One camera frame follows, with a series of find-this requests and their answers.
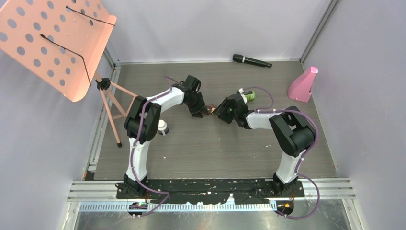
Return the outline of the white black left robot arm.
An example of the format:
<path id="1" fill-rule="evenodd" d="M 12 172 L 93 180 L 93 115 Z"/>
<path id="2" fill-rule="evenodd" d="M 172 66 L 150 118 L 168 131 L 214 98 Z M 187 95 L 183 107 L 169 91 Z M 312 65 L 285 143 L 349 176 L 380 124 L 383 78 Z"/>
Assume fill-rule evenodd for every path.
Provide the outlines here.
<path id="1" fill-rule="evenodd" d="M 202 118 L 207 107 L 200 92 L 201 81 L 194 76 L 170 85 L 157 95 L 137 96 L 125 120 L 124 128 L 130 143 L 129 166 L 124 175 L 124 185 L 135 198 L 142 198 L 147 192 L 147 154 L 151 140 L 158 132 L 160 116 L 166 110 L 186 105 L 193 117 Z"/>

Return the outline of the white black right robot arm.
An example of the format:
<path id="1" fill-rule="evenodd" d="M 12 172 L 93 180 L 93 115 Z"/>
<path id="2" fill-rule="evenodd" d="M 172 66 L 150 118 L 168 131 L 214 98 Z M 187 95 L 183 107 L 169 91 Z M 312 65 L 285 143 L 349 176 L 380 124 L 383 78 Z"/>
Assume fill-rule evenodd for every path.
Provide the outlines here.
<path id="1" fill-rule="evenodd" d="M 298 179 L 303 156 L 318 137 L 315 123 L 310 117 L 296 106 L 273 111 L 250 110 L 245 97 L 239 93 L 226 97 L 213 113 L 228 124 L 236 121 L 244 129 L 268 129 L 274 132 L 282 149 L 282 158 L 272 178 L 272 192 L 287 196 Z"/>

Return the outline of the white capped pill bottle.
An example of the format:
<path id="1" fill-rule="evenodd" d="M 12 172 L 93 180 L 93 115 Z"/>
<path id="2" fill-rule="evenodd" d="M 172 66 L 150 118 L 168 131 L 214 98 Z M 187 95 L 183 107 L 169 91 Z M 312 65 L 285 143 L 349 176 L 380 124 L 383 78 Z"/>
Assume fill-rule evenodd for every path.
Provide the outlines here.
<path id="1" fill-rule="evenodd" d="M 158 133 L 163 136 L 169 133 L 168 125 L 164 120 L 160 119 L 158 122 Z"/>

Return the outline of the brown translucent pill container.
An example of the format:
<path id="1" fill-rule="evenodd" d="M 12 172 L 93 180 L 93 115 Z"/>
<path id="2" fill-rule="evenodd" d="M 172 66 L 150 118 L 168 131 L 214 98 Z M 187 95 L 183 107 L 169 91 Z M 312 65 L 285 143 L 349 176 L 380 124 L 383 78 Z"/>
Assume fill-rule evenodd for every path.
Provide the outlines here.
<path id="1" fill-rule="evenodd" d="M 208 113 L 209 115 L 215 115 L 215 110 L 217 109 L 216 106 L 214 106 L 214 105 L 207 105 L 206 108 L 207 108 L 207 113 Z"/>

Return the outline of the green black pill bottle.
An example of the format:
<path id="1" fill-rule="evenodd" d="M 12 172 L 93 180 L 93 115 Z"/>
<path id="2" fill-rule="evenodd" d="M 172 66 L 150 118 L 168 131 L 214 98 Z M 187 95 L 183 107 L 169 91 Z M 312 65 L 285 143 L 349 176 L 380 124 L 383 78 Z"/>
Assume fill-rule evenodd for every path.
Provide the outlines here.
<path id="1" fill-rule="evenodd" d="M 245 91 L 243 95 L 246 97 L 247 101 L 254 101 L 256 99 L 256 93 L 254 91 Z"/>

